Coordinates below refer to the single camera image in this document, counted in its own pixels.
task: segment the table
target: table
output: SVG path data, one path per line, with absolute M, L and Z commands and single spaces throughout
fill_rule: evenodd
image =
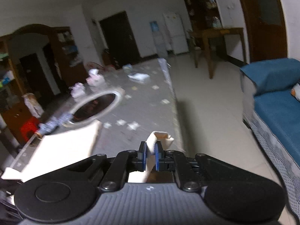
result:
M 202 31 L 189 31 L 188 32 L 191 37 L 194 38 L 202 38 L 204 43 L 204 52 L 208 65 L 208 73 L 209 78 L 212 79 L 214 77 L 214 67 L 211 58 L 211 50 L 209 46 L 209 38 L 223 37 L 224 35 L 240 35 L 242 47 L 243 47 L 243 56 L 244 63 L 246 64 L 246 49 L 245 49 L 245 40 L 244 40 L 244 31 L 243 28 L 213 28 Z M 197 57 L 195 55 L 195 67 L 198 67 Z
M 121 151 L 138 150 L 141 141 L 146 141 L 152 131 L 168 132 L 174 138 L 170 149 L 185 152 L 178 122 L 176 99 L 167 64 L 161 65 L 157 59 L 154 59 L 133 65 L 133 70 L 134 72 L 149 74 L 151 82 L 145 85 L 132 82 L 123 70 L 104 75 L 109 88 L 121 87 L 125 90 L 126 96 L 116 108 L 98 118 L 103 124 L 107 123 L 111 126 L 108 125 L 107 128 L 100 129 L 92 155 L 105 153 L 107 157 L 115 157 Z M 93 94 L 87 85 L 86 93 L 87 95 Z M 54 116 L 58 117 L 63 112 L 70 110 L 75 103 L 74 99 L 70 97 L 58 108 Z M 117 121 L 120 119 L 126 123 L 118 125 Z M 140 125 L 133 131 L 127 128 L 127 124 L 132 122 L 137 122 Z M 85 125 L 73 128 L 62 126 L 53 134 L 83 126 Z M 34 140 L 32 144 L 27 143 L 10 167 L 22 171 L 38 144 L 39 140 Z

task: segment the metal bolt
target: metal bolt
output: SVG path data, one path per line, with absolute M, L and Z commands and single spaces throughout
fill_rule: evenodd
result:
M 199 188 L 199 185 L 196 183 L 196 182 L 187 182 L 184 184 L 184 187 L 187 189 L 187 190 L 196 190 Z
M 104 184 L 102 184 L 102 187 L 106 190 L 111 190 L 111 189 L 114 189 L 115 187 L 117 187 L 117 184 L 112 181 L 107 181 Z

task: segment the white refrigerator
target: white refrigerator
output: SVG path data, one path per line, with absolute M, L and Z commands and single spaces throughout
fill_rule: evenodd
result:
M 171 47 L 175 54 L 188 52 L 187 39 L 178 13 L 164 13 L 165 23 L 171 39 Z

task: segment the black circular cover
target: black circular cover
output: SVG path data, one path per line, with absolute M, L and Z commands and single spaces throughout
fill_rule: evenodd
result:
M 279 218 L 285 206 L 285 195 L 273 181 L 223 181 L 208 184 L 204 201 L 225 219 L 259 223 Z
M 96 190 L 88 181 L 29 180 L 15 192 L 19 214 L 40 223 L 71 220 L 88 210 Z

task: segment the red stool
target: red stool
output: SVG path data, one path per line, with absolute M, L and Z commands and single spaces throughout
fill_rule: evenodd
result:
M 38 130 L 40 121 L 36 117 L 31 117 L 23 126 L 20 128 L 21 134 L 25 141 L 29 141 L 29 138 Z

